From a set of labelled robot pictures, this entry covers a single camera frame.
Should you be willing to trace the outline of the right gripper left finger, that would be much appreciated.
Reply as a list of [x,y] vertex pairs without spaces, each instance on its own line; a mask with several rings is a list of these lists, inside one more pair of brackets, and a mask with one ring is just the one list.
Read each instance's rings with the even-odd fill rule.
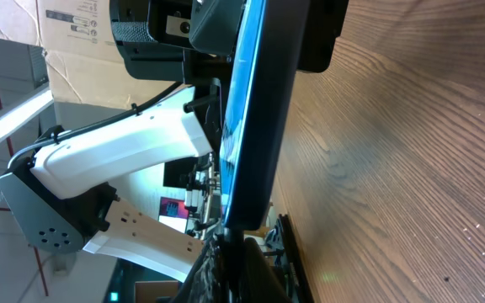
[[220,303],[225,300],[221,246],[222,237],[217,235],[205,242],[181,289],[170,300],[171,303]]

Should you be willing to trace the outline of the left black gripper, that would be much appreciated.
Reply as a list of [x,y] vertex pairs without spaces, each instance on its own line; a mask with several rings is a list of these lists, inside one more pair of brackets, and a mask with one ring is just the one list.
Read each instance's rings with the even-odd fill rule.
[[220,84],[232,75],[245,0],[110,0],[125,69],[140,80]]

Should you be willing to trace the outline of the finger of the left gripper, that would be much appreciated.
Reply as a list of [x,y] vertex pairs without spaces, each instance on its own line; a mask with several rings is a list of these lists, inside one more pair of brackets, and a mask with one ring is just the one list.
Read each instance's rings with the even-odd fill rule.
[[349,0],[311,0],[297,69],[321,73],[328,69],[335,40],[341,35]]

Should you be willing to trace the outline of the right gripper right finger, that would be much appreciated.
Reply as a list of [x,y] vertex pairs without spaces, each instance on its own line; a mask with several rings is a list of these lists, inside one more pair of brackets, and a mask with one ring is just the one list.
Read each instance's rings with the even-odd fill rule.
[[243,244],[242,302],[291,303],[257,242],[253,238],[246,238]]

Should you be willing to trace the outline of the Samsung Galaxy smartphone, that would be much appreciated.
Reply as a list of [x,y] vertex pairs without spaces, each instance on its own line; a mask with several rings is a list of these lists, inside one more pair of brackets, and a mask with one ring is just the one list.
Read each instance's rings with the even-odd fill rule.
[[247,2],[220,149],[223,225],[255,230],[266,214],[310,3]]

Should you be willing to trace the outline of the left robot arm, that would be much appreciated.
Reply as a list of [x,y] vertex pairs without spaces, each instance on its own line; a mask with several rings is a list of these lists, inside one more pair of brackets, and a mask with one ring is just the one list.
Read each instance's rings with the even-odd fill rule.
[[221,226],[241,235],[267,210],[295,75],[325,71],[347,0],[113,1],[126,70],[169,86],[144,104],[65,131],[9,161],[0,192],[32,244],[84,250],[187,279],[202,242],[139,215],[113,178],[215,155]]

